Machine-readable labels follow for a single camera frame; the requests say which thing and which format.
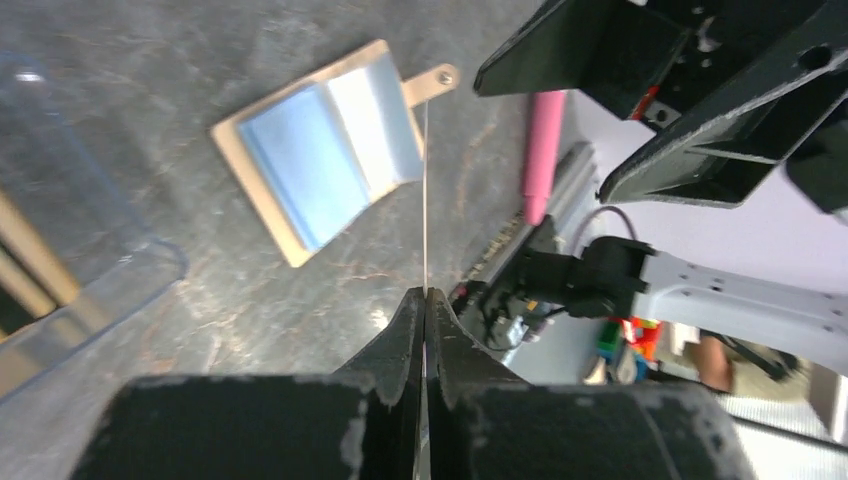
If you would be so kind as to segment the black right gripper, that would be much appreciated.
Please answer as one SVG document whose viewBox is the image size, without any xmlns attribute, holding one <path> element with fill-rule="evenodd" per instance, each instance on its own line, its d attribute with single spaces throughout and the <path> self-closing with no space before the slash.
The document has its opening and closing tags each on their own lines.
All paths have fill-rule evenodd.
<svg viewBox="0 0 848 480">
<path fill-rule="evenodd" d="M 473 88 L 641 96 L 690 35 L 631 1 L 546 1 L 483 62 Z M 602 203 L 734 208 L 783 170 L 820 210 L 846 208 L 846 2 L 724 2 L 658 101 L 666 122 L 606 178 Z"/>
</svg>

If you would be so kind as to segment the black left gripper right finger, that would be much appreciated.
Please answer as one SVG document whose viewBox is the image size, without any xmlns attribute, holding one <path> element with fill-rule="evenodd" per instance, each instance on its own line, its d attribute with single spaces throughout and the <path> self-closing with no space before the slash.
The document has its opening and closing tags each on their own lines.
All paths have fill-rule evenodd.
<svg viewBox="0 0 848 480">
<path fill-rule="evenodd" d="M 534 386 L 430 289 L 424 315 L 435 479 L 751 479 L 730 417 L 687 383 Z"/>
</svg>

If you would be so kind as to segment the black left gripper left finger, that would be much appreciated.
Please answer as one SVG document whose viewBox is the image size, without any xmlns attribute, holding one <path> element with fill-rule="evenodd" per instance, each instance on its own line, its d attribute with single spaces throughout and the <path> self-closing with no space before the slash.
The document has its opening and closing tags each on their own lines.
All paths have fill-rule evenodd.
<svg viewBox="0 0 848 480">
<path fill-rule="evenodd" d="M 327 375 L 165 375 L 119 389 L 75 479 L 411 479 L 418 457 L 421 288 Z"/>
</svg>

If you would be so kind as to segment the beige leather card holder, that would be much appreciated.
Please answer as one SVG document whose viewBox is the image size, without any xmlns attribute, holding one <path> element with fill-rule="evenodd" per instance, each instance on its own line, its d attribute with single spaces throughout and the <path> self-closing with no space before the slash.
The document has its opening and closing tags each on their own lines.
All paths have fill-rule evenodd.
<svg viewBox="0 0 848 480">
<path fill-rule="evenodd" d="M 357 217 L 424 177 L 413 109 L 458 86 L 442 63 L 402 79 L 374 40 L 212 126 L 210 135 L 282 256 L 306 264 Z"/>
</svg>

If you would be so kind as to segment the gold credit card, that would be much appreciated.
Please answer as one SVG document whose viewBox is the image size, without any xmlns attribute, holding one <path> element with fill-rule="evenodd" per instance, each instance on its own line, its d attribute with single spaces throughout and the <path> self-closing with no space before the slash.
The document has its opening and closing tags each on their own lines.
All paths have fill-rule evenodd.
<svg viewBox="0 0 848 480">
<path fill-rule="evenodd" d="M 423 103 L 422 130 L 422 290 L 425 300 L 429 293 L 428 246 L 428 162 L 429 162 L 429 100 Z"/>
</svg>

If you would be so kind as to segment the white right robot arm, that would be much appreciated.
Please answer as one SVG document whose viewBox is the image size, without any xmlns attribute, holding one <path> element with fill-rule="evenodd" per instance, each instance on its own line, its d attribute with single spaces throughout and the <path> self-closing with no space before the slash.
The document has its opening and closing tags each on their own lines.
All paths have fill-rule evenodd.
<svg viewBox="0 0 848 480">
<path fill-rule="evenodd" d="M 654 136 L 598 190 L 734 208 L 784 167 L 821 211 L 847 207 L 843 1 L 548 1 L 480 67 L 482 97 L 577 89 Z M 553 251 L 545 219 L 462 313 L 486 327 L 536 300 L 574 317 L 680 322 L 847 371 L 847 297 L 698 266 L 603 237 Z"/>
</svg>

